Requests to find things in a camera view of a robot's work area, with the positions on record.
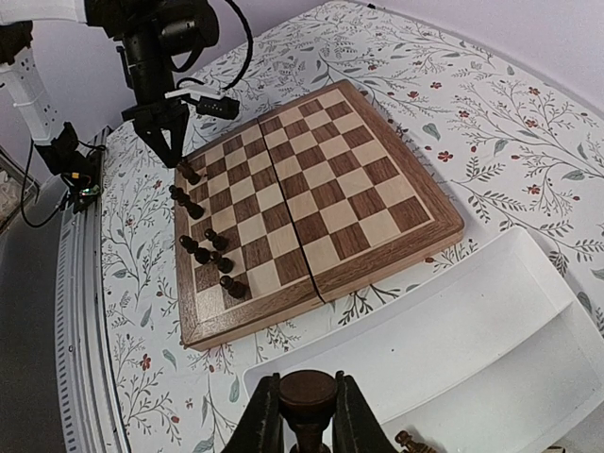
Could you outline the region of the wooden chessboard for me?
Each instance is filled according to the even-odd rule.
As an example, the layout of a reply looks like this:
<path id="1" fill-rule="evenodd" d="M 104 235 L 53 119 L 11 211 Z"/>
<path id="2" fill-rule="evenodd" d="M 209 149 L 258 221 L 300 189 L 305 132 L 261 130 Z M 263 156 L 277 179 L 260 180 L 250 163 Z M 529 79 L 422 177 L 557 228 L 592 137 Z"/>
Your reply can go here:
<path id="1" fill-rule="evenodd" d="M 203 351 L 286 321 L 377 283 L 458 243 L 464 222 L 389 123 L 342 80 L 265 113 L 186 160 L 176 185 L 205 210 L 175 205 L 181 342 Z M 181 235 L 234 267 L 201 265 Z M 245 299 L 220 286 L 246 284 Z"/>

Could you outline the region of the dark pawn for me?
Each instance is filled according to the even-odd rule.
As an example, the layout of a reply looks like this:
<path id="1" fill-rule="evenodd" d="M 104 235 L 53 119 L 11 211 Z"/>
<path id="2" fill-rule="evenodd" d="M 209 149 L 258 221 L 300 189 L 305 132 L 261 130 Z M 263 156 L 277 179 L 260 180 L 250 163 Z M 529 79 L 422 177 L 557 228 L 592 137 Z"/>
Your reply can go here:
<path id="1" fill-rule="evenodd" d="M 220 286 L 226 290 L 227 294 L 234 299 L 245 299 L 248 291 L 246 284 L 239 280 L 235 280 L 230 276 L 222 276 L 220 278 Z"/>

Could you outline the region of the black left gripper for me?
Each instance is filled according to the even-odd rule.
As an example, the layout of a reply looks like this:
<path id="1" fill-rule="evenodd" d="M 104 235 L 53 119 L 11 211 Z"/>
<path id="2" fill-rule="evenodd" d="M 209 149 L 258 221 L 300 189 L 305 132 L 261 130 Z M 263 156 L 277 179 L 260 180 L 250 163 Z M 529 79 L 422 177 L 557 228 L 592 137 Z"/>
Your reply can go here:
<path id="1" fill-rule="evenodd" d="M 122 112 L 166 166 L 182 160 L 182 107 L 165 94 L 218 43 L 219 23 L 207 1 L 86 1 L 86 24 L 119 42 L 126 85 L 136 105 Z"/>

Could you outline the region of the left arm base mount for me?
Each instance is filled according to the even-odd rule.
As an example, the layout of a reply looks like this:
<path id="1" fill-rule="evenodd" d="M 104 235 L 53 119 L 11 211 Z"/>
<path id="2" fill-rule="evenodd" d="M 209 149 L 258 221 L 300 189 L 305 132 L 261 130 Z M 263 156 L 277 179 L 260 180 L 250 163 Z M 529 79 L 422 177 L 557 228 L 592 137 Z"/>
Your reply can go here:
<path id="1" fill-rule="evenodd" d="M 107 147 L 82 142 L 69 122 L 48 145 L 34 147 L 50 172 L 67 186 L 73 213 L 86 210 L 101 193 L 101 160 Z"/>

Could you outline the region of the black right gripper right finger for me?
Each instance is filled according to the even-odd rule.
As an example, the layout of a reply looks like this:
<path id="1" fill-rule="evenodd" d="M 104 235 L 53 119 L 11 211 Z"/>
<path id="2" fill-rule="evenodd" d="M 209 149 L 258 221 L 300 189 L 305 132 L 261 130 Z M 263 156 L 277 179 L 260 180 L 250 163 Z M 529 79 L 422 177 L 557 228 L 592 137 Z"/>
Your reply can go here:
<path id="1" fill-rule="evenodd" d="M 332 420 L 332 451 L 395 452 L 355 379 L 336 373 L 337 395 Z"/>

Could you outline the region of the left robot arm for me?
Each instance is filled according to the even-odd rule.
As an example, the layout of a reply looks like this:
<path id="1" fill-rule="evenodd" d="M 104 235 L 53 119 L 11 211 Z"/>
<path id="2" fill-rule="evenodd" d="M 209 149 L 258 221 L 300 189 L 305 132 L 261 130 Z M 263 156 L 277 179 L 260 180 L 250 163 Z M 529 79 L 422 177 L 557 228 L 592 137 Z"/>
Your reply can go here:
<path id="1" fill-rule="evenodd" d="M 182 160 L 189 110 L 174 93 L 174 75 L 188 71 L 219 39 L 206 1 L 4 1 L 1 4 L 1 81 L 29 128 L 48 170 L 58 175 L 92 169 L 77 150 L 35 67 L 36 21 L 62 20 L 102 28 L 122 44 L 126 84 L 136 106 L 123 113 L 168 168 Z"/>

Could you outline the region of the dark chess piece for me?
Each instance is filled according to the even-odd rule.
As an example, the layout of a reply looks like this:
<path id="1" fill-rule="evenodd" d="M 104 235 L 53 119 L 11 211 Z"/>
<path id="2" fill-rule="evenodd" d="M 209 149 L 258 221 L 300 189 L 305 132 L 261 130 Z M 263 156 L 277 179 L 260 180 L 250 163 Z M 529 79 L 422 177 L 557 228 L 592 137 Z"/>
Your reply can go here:
<path id="1" fill-rule="evenodd" d="M 224 257 L 218 251 L 210 252 L 210 260 L 216 265 L 218 271 L 222 274 L 229 274 L 234 267 L 233 261 L 230 258 Z"/>
<path id="2" fill-rule="evenodd" d="M 202 206 L 194 203 L 190 196 L 184 192 L 184 190 L 176 185 L 170 185 L 169 188 L 170 197 L 182 208 L 184 208 L 189 216 L 194 220 L 201 219 L 205 213 Z"/>
<path id="3" fill-rule="evenodd" d="M 176 168 L 182 177 L 192 186 L 199 184 L 204 176 L 203 174 L 198 174 L 185 159 L 183 159 Z"/>
<path id="4" fill-rule="evenodd" d="M 218 234 L 212 228 L 207 228 L 204 231 L 205 238 L 211 242 L 212 247 L 219 252 L 225 251 L 228 248 L 229 239 Z"/>
<path id="5" fill-rule="evenodd" d="M 280 379 L 279 410 L 295 436 L 291 452 L 330 452 L 323 433 L 334 415 L 337 391 L 336 379 L 322 371 L 300 370 Z"/>
<path id="6" fill-rule="evenodd" d="M 180 245 L 185 251 L 192 255 L 195 261 L 201 265 L 207 264 L 211 261 L 210 251 L 199 245 L 199 242 L 187 235 L 181 235 L 179 237 Z"/>

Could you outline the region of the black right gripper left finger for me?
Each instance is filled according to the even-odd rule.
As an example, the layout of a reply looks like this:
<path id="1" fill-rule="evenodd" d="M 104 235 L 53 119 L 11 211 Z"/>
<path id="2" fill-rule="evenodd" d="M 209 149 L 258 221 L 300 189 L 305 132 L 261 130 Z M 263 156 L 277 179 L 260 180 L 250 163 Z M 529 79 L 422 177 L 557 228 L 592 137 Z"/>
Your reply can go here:
<path id="1" fill-rule="evenodd" d="M 226 453 L 280 453 L 284 451 L 279 412 L 279 373 L 263 377 L 233 431 Z"/>

